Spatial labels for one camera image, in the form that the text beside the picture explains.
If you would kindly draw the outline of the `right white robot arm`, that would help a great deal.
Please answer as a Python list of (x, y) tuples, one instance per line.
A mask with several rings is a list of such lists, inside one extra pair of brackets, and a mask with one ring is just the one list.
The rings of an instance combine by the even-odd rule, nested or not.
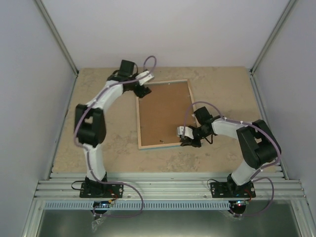
[(179, 126), (177, 135), (181, 146), (201, 147), (202, 140), (213, 143), (213, 137), (222, 135), (239, 142), (243, 161), (228, 175), (225, 182), (213, 181), (208, 186), (213, 198), (254, 198), (253, 178), (264, 165), (273, 162), (280, 154), (280, 146), (266, 122), (233, 121), (212, 116), (206, 107), (194, 112), (199, 126)]

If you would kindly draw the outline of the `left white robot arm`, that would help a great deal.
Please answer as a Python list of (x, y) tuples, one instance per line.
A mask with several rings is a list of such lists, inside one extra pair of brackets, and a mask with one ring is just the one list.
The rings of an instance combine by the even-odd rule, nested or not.
[(86, 104), (78, 104), (75, 109), (74, 143), (83, 148), (87, 173), (79, 189), (80, 198), (121, 198), (123, 184), (109, 182), (104, 167), (102, 143), (107, 130), (105, 114), (109, 107), (125, 92), (133, 91), (143, 98), (151, 93), (145, 83), (154, 78), (152, 71), (131, 61), (122, 60), (120, 68), (106, 80), (101, 91)]

